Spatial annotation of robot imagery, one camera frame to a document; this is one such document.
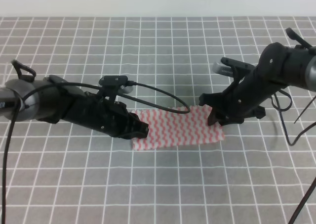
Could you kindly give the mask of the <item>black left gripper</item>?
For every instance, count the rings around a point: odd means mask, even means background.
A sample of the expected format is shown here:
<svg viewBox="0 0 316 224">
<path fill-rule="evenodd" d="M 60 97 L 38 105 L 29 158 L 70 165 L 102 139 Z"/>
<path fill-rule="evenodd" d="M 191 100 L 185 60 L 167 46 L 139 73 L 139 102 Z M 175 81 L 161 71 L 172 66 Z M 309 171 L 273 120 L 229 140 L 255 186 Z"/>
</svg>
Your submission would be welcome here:
<svg viewBox="0 0 316 224">
<path fill-rule="evenodd" d="M 122 103 L 69 92 L 62 93 L 61 99 L 64 121 L 123 139 L 142 139 L 148 135 L 149 125 L 135 113 L 128 112 Z"/>
</svg>

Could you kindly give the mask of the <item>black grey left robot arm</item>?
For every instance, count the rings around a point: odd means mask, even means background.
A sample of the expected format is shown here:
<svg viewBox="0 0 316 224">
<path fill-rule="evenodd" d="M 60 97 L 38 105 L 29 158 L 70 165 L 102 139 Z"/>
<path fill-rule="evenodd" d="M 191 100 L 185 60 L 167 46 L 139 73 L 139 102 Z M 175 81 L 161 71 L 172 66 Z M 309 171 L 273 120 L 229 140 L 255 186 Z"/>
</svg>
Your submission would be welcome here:
<svg viewBox="0 0 316 224">
<path fill-rule="evenodd" d="M 18 77 L 0 89 L 1 116 L 50 124 L 64 120 L 123 139 L 147 137 L 148 124 L 116 101 L 116 96 L 132 90 L 127 76 L 103 76 L 94 87 L 69 83 L 56 75 L 37 80 L 30 67 L 17 60 L 11 64 Z"/>
</svg>

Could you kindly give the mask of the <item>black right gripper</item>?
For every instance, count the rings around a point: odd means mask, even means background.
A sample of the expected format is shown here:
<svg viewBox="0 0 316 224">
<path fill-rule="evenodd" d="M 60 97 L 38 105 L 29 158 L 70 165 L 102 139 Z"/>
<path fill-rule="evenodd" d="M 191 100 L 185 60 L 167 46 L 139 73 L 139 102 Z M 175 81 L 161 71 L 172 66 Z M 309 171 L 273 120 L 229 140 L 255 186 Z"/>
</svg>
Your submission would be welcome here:
<svg viewBox="0 0 316 224">
<path fill-rule="evenodd" d="M 248 92 L 248 89 L 241 92 L 234 87 L 229 92 L 201 94 L 198 99 L 199 106 L 212 107 L 207 124 L 209 126 L 216 123 L 220 125 L 242 124 L 248 118 L 264 118 L 265 108 L 252 102 L 252 97 L 247 95 Z"/>
</svg>

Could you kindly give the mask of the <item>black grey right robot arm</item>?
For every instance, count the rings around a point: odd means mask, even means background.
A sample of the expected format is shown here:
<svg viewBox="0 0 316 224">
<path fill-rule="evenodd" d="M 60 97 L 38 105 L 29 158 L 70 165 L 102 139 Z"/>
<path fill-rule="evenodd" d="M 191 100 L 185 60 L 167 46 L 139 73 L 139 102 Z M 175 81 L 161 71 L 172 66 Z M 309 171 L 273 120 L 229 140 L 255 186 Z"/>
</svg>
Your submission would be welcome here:
<svg viewBox="0 0 316 224">
<path fill-rule="evenodd" d="M 298 42 L 295 47 L 271 43 L 264 48 L 256 66 L 221 58 L 213 64 L 213 72 L 233 78 L 219 93 L 203 93 L 199 105 L 212 108 L 208 125 L 242 124 L 247 118 L 262 119 L 266 115 L 261 103 L 288 86 L 316 90 L 316 48 L 291 28 L 287 35 Z"/>
</svg>

